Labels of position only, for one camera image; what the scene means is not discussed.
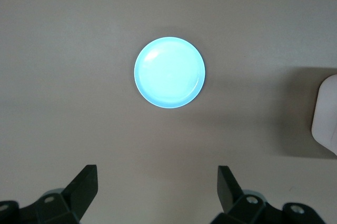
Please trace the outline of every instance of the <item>gray surface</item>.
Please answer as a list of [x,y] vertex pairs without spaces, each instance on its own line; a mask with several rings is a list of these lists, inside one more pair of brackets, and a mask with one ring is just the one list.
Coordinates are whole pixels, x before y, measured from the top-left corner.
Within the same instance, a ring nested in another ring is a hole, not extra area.
[[[209,223],[217,165],[276,207],[337,219],[336,156],[310,127],[337,73],[337,0],[0,0],[0,195],[21,206],[97,164],[82,223]],[[206,82],[190,104],[147,103],[140,50],[193,43]]]

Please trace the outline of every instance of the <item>silver screw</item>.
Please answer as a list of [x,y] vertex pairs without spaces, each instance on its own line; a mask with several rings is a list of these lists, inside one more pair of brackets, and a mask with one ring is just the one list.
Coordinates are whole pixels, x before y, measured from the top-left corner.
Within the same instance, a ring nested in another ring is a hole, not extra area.
[[53,200],[54,200],[54,197],[48,197],[44,199],[44,202],[49,203],[49,202],[52,202]]
[[293,210],[296,213],[304,214],[304,210],[300,206],[292,205],[290,208],[291,208],[291,210]]
[[2,205],[0,206],[0,212],[5,211],[8,208],[8,205]]
[[257,203],[259,203],[259,201],[256,198],[254,198],[253,196],[247,197],[247,201],[249,203],[251,203],[251,204],[257,204]]

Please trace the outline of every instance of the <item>light blue plate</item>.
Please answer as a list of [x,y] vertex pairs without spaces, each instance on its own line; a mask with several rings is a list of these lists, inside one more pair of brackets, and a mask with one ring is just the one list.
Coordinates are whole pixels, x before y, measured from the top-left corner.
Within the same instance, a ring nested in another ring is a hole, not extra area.
[[134,74],[137,88],[148,102],[176,108],[198,95],[205,81],[205,65],[192,44],[177,37],[163,37],[142,49]]

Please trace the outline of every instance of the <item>round plate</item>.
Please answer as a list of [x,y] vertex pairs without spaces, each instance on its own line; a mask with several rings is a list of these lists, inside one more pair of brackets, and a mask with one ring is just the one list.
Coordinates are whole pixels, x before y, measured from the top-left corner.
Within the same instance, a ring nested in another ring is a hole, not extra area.
[[177,37],[163,37],[142,49],[134,74],[137,88],[147,101],[176,108],[198,95],[205,80],[205,65],[192,44]]

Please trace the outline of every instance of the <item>blue disc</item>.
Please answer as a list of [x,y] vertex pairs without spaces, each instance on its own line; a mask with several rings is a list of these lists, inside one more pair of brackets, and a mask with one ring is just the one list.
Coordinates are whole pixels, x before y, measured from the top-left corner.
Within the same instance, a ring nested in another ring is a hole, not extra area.
[[142,49],[134,75],[139,92],[148,102],[176,108],[198,95],[205,81],[205,65],[192,44],[177,37],[163,37]]

